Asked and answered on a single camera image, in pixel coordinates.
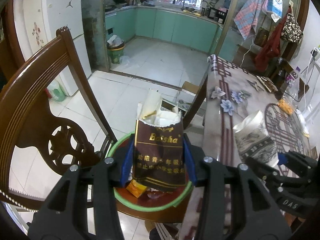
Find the black white paper pack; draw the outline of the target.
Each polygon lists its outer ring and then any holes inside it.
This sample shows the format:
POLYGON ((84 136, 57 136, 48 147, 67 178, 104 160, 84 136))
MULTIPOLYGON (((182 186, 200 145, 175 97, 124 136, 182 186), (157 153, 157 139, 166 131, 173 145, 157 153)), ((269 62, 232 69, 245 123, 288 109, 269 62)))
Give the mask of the black white paper pack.
POLYGON ((276 142, 268 133, 262 111, 250 114, 235 125, 233 133, 241 161, 253 158, 270 167, 278 164, 276 142))

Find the brown Baisha cigarette carton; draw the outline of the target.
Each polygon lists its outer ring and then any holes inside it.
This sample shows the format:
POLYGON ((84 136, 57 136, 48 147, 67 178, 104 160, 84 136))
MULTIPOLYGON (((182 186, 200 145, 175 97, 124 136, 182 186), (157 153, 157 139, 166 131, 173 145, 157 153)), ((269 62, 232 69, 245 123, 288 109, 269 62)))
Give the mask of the brown Baisha cigarette carton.
POLYGON ((171 192, 186 184, 182 113, 176 106, 163 110, 162 102, 151 89, 138 104, 132 175, 144 186, 171 192))

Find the teal kitchen cabinets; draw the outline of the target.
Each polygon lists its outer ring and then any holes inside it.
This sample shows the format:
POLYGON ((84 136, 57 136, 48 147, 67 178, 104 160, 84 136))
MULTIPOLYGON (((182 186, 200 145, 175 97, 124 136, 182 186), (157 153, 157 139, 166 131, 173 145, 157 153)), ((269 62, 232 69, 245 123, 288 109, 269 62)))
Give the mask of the teal kitchen cabinets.
POLYGON ((106 38, 118 35, 125 42, 134 37, 153 38, 203 53, 213 53, 222 25, 206 17, 157 7, 124 7, 105 13, 106 38))

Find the green kitchen trash bin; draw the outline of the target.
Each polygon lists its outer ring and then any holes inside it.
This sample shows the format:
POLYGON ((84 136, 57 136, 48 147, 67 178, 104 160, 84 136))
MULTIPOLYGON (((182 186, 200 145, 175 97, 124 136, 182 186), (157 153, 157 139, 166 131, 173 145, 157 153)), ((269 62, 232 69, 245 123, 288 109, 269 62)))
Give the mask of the green kitchen trash bin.
POLYGON ((118 35, 112 35, 107 40, 107 54, 113 64, 120 64, 120 58, 124 55, 125 42, 118 35))

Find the orange snack bag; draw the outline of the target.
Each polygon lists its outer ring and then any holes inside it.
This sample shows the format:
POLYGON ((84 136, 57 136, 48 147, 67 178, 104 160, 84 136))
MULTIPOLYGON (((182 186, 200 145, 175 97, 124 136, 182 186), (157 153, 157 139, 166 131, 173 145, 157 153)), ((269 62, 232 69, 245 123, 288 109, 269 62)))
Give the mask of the orange snack bag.
POLYGON ((291 103, 287 102, 285 99, 280 99, 277 102, 277 105, 282 109, 286 114, 292 115, 295 111, 291 103))

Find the orange wrapper in basin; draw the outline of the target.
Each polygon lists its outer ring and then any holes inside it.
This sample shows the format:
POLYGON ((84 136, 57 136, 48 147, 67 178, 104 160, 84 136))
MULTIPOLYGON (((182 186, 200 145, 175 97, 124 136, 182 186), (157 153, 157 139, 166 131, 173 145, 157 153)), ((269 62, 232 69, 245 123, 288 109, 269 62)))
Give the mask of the orange wrapper in basin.
POLYGON ((138 183, 136 180, 132 179, 126 187, 127 191, 129 191, 136 198, 141 197, 144 192, 148 189, 147 186, 144 186, 138 183))

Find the clear plastic water bottle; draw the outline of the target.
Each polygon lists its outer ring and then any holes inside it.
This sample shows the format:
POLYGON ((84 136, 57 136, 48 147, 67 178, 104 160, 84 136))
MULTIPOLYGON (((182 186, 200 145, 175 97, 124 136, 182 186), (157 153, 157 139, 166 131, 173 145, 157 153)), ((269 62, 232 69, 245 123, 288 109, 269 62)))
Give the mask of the clear plastic water bottle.
POLYGON ((299 67, 296 67, 286 77, 286 95, 292 96, 294 99, 298 98, 299 82, 300 82, 300 71, 299 67))

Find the white desk lamp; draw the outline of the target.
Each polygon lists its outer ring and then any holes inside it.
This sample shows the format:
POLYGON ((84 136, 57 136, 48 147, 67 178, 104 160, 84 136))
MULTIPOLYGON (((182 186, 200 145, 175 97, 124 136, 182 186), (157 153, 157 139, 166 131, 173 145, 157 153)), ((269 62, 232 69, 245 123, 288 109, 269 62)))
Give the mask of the white desk lamp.
POLYGON ((299 91, 298 109, 307 121, 319 112, 319 46, 311 50, 308 65, 300 77, 303 84, 299 91))

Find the red basin green rim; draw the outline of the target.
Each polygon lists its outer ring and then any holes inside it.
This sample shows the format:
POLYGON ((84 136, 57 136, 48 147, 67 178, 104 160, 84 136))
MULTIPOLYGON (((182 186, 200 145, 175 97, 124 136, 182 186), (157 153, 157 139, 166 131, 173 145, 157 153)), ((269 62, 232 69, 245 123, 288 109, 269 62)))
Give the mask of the red basin green rim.
POLYGON ((184 186, 174 189, 172 192, 152 191, 150 188, 146 189, 140 197, 134 196, 127 187, 133 179, 133 167, 135 165, 135 134, 133 132, 127 133, 121 137, 108 151, 107 156, 115 160, 122 160, 123 165, 120 165, 120 174, 126 173, 126 178, 122 179, 119 187, 114 188, 114 196, 118 202, 128 207, 131 210, 139 212, 158 212, 167 210, 171 207, 178 207, 180 203, 185 200, 193 188, 192 183, 185 178, 186 184, 184 186))

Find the cardboard box on floor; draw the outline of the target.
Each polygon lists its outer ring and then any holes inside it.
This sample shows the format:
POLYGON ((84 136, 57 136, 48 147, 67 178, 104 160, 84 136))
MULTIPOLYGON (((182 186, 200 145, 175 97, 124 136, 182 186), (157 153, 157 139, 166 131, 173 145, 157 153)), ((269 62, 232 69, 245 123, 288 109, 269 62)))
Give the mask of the cardboard box on floor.
POLYGON ((169 98, 168 96, 162 96, 163 99, 161 110, 172 111, 175 107, 177 107, 182 113, 182 116, 185 116, 191 107, 198 90, 199 86, 185 81, 181 90, 179 90, 175 96, 172 96, 172 98, 169 98))

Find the dark wooden carved chair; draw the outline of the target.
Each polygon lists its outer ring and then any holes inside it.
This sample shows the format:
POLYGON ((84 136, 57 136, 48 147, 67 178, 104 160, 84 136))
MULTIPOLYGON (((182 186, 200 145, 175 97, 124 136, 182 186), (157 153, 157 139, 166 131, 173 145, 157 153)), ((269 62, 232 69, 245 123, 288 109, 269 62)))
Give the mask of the dark wooden carved chair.
POLYGON ((1 91, 1 201, 29 212, 39 211, 44 202, 10 188, 10 164, 16 147, 36 148, 49 168, 61 175, 68 169, 63 163, 65 156, 70 155, 71 162, 81 167, 93 166, 116 148, 128 146, 129 141, 129 136, 118 140, 113 133, 84 74, 71 33, 61 27, 1 91), (86 105, 105 133, 99 151, 76 122, 50 110, 46 88, 65 68, 70 68, 86 105))

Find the green detergent bottle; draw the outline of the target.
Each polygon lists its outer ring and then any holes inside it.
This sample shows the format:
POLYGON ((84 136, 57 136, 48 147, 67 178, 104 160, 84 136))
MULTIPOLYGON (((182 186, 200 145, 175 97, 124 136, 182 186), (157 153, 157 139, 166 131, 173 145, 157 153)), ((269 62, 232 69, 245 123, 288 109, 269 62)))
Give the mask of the green detergent bottle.
POLYGON ((48 85, 47 89, 48 89, 50 96, 52 97, 52 99, 54 101, 62 102, 63 100, 65 100, 66 96, 65 96, 63 90, 61 89, 60 84, 56 80, 53 80, 48 85))

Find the leopard print bag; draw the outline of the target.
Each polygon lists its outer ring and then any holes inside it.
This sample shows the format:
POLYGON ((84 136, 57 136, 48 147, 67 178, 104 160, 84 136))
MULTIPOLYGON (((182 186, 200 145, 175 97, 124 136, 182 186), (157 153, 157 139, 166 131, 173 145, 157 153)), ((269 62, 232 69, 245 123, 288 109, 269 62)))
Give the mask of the leopard print bag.
POLYGON ((289 43, 299 43, 303 38, 303 32, 292 13, 288 13, 283 29, 281 39, 289 43))

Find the plaid hanging cloth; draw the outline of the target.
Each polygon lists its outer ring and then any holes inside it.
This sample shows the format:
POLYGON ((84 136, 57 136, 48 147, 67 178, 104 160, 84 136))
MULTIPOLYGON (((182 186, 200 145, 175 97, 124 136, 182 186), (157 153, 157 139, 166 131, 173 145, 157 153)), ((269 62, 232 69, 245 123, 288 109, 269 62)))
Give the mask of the plaid hanging cloth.
POLYGON ((244 40, 257 32, 261 6, 262 0, 247 0, 236 14, 234 23, 244 40))

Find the white blue hanging bag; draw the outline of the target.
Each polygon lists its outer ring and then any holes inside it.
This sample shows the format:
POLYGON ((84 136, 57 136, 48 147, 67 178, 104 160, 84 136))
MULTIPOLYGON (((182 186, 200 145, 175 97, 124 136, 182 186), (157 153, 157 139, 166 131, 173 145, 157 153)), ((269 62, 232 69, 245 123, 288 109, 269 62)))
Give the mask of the white blue hanging bag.
POLYGON ((283 0, 266 0, 265 12, 270 15, 274 23, 282 18, 283 0))

